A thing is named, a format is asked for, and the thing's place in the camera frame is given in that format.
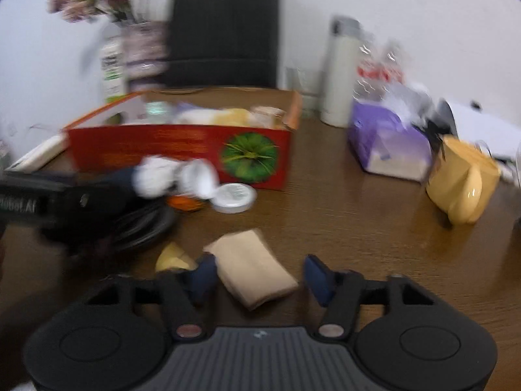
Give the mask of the beige cloth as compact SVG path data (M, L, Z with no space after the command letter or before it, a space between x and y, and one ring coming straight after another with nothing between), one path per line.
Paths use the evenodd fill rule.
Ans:
M286 297L299 287L259 229L225 234L204 251L216 258L217 274L226 290L248 310Z

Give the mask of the white round lid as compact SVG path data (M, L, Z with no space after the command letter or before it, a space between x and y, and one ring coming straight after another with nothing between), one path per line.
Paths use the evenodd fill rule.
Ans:
M210 199L212 207L222 214L240 214L249 210L256 202L257 193L247 184L223 184Z

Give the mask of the orange small object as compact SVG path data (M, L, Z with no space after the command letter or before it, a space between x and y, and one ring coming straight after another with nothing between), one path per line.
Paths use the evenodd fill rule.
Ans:
M182 195L169 196L167 198L167 203L171 208L184 213L199 211L206 205L204 200Z

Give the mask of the yellow sponge piece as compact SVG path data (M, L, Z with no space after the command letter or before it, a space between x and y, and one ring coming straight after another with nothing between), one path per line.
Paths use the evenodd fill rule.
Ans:
M177 244L167 244L155 263L155 272L197 269L198 264Z

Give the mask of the white power strip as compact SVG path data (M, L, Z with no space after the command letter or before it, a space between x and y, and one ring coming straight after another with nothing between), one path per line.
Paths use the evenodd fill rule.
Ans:
M37 147L11 164L8 171L34 172L58 157L68 147L67 135L63 132L46 139Z

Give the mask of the clear plastic wrap ball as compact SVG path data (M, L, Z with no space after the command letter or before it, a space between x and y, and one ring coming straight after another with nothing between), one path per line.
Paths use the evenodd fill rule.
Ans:
M172 110L167 102L148 102L145 109L148 123L169 124L172 122Z

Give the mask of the red cardboard tray box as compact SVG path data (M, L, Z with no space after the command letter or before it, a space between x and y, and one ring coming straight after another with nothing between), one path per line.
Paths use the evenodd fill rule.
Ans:
M146 123L149 102L191 103L203 109L272 107L284 112L276 129L204 124ZM224 183L280 190L290 167L292 133L302 99L295 91L250 87L170 89L129 94L64 128L78 170L107 172L161 155L205 159Z

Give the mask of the purple tissue pack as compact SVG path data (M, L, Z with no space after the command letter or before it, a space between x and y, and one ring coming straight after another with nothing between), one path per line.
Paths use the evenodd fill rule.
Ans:
M347 138L367 173L421 183L430 171L428 138L381 105L355 102Z

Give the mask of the yellow bear mug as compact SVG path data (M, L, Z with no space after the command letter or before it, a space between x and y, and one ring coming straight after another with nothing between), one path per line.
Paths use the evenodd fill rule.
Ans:
M493 158L467 142L445 135L426 192L451 224L473 224L484 213L500 177Z

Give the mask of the white green milk carton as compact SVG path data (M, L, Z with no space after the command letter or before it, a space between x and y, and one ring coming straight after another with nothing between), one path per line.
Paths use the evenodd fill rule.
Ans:
M121 36L113 36L105 41L101 48L100 59L105 102L117 101L127 94L124 45Z

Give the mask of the yellow fluffy sponge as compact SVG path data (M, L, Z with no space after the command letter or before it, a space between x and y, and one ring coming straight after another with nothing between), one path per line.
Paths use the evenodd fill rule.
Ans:
M249 110L241 108L229 109L188 109L179 112L176 124L216 125L248 127L253 117Z

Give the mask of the purple ceramic vase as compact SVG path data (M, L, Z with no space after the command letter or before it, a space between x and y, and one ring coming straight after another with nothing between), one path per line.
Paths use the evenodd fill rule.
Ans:
M141 22L123 28L124 70L130 93L161 87L168 64L166 29L163 21Z

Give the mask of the small beige wrapped box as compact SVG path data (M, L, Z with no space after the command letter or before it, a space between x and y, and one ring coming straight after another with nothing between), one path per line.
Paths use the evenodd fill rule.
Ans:
M255 106L251 108L253 123L266 129L284 129L285 112L276 107Z

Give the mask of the black paper bag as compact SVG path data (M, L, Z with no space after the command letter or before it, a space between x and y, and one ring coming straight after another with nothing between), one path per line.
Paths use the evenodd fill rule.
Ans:
M166 87L277 86L280 0L173 0Z

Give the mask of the plastic water bottle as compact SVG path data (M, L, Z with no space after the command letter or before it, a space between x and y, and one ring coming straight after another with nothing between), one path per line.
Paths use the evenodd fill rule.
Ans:
M403 49L389 40L380 50L373 34L364 33L353 98L358 102L380 102L392 84L404 83Z

